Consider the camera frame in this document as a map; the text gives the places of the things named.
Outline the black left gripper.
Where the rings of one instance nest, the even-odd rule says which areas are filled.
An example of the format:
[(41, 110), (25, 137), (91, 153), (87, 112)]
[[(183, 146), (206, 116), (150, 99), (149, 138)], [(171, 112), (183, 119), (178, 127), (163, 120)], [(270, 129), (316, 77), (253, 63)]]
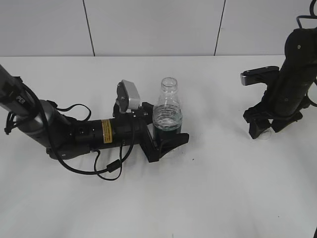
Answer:
[(182, 125), (154, 125), (154, 140), (157, 140), (157, 145), (148, 129), (148, 125), (153, 123), (153, 107), (152, 104), (143, 102), (137, 110), (120, 113), (119, 105), (115, 104), (112, 119), (112, 142), (116, 146), (121, 141), (125, 145), (140, 145), (150, 163), (158, 162), (160, 157), (189, 142), (189, 134), (181, 133)]

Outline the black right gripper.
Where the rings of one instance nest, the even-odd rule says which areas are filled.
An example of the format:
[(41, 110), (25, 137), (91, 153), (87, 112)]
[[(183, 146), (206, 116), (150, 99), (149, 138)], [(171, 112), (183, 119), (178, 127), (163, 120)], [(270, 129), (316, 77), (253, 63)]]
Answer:
[(251, 138), (258, 139), (259, 135), (270, 127), (274, 132), (280, 132), (301, 120), (301, 110), (309, 106), (307, 92), (266, 92), (258, 104), (244, 111), (243, 118), (249, 124)]

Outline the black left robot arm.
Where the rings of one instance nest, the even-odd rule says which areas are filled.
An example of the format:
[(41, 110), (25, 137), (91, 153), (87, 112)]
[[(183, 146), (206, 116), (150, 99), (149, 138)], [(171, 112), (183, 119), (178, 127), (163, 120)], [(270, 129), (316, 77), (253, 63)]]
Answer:
[(46, 148), (53, 158), (64, 160), (121, 145), (141, 146), (150, 163), (186, 144), (189, 134), (179, 130), (151, 135), (153, 105), (141, 102), (133, 82), (122, 80), (110, 119), (78, 120), (49, 100), (35, 101), (18, 76), (0, 70), (0, 105), (8, 111), (5, 133), (19, 129)]

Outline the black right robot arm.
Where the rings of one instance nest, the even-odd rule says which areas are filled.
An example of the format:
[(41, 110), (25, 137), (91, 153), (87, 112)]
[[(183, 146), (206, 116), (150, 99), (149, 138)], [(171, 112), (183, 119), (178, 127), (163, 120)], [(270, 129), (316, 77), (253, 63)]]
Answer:
[(308, 90), (317, 80), (317, 30), (295, 29), (286, 40), (284, 52), (282, 67), (266, 66), (240, 74), (244, 86), (267, 85), (261, 101), (243, 114), (253, 139), (269, 128), (280, 132), (302, 119), (302, 109), (315, 105)]

